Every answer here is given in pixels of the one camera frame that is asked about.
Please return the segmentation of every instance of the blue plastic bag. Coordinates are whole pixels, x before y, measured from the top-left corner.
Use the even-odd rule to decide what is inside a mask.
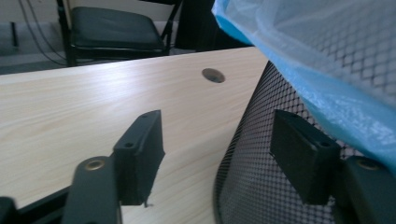
[[[396,4],[217,0],[220,28],[259,48],[323,129],[396,175]]]

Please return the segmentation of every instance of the metal screw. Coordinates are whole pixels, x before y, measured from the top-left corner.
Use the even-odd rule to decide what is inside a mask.
[[[85,169],[88,171],[94,171],[102,168],[103,166],[105,166],[104,161],[90,161],[85,165]]]
[[[379,170],[379,166],[376,165],[373,162],[370,161],[366,161],[366,160],[357,160],[358,165],[361,168],[364,168],[366,170],[371,170],[371,171],[375,171],[375,170]]]

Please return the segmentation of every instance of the screw hole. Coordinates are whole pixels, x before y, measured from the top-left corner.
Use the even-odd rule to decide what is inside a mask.
[[[225,76],[216,69],[206,68],[202,70],[202,75],[209,81],[221,83],[225,81]]]
[[[370,161],[358,160],[357,163],[358,163],[358,165],[359,165],[361,168],[364,168],[364,169],[366,169],[366,170],[371,170],[371,171],[379,170],[379,166],[376,165],[376,164],[373,163],[373,162],[370,162]]]
[[[134,144],[133,143],[125,143],[125,145],[124,145],[125,147],[133,147],[134,146]]]
[[[320,145],[323,146],[323,147],[329,147],[330,146],[330,144],[326,143],[326,142],[321,142]]]
[[[93,171],[102,168],[104,165],[104,161],[90,161],[85,165],[85,169],[88,171]]]

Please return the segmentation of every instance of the chair frame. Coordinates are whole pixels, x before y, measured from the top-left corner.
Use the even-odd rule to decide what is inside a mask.
[[[147,2],[174,5],[172,12],[166,22],[166,25],[161,34],[161,39],[164,41],[165,38],[165,50],[161,52],[150,52],[150,51],[134,51],[130,49],[103,49],[103,48],[82,48],[76,47],[71,44],[70,36],[71,30],[66,17],[66,8],[64,6],[64,0],[56,0],[58,4],[58,15],[59,23],[61,24],[64,53],[66,55],[66,63],[68,67],[77,66],[77,59],[95,59],[95,60],[131,60],[131,59],[142,59],[152,58],[169,55],[171,48],[171,39],[173,33],[173,23],[175,16],[180,8],[183,0],[142,0]],[[67,7],[67,13],[70,15],[70,6]]]

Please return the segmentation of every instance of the black chair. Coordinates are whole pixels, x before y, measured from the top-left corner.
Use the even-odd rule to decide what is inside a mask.
[[[161,35],[149,17],[97,7],[74,7],[69,29],[64,1],[57,0],[67,66],[76,66],[77,59],[129,60],[169,55],[173,20],[182,0],[143,1],[174,6]]]

